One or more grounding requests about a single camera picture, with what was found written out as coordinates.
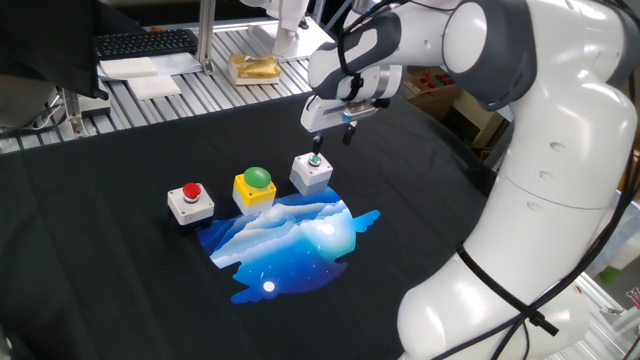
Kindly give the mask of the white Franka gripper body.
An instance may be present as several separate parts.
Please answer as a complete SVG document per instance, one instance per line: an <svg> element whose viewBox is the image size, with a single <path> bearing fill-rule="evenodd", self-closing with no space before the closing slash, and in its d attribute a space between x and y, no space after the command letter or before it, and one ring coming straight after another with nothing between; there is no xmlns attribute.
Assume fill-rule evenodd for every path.
<svg viewBox="0 0 640 360"><path fill-rule="evenodd" d="M326 129L362 121L372 117L379 109L386 108L389 99L368 99L358 102L324 100L317 95L309 97L303 106L301 125L309 133L319 133Z"/></svg>

